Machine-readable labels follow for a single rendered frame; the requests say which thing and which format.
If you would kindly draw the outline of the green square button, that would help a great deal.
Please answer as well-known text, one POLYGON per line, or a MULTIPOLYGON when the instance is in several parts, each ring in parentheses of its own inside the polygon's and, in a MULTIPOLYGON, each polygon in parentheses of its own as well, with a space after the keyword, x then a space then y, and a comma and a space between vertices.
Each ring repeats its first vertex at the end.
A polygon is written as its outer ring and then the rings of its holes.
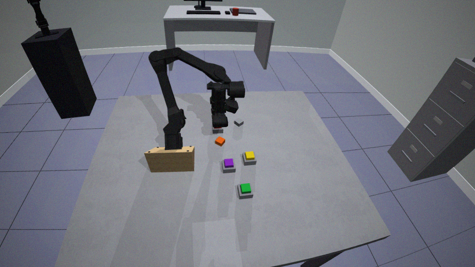
POLYGON ((239 199, 253 198, 253 190, 251 183, 237 185, 239 199))

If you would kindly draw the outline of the red button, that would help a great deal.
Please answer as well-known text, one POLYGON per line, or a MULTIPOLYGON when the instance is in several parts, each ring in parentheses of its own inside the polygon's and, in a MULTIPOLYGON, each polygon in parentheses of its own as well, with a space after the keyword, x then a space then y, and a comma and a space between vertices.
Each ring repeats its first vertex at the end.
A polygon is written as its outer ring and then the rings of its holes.
POLYGON ((213 132, 213 134, 223 133, 223 127, 214 128, 214 127, 212 126, 212 132, 213 132))

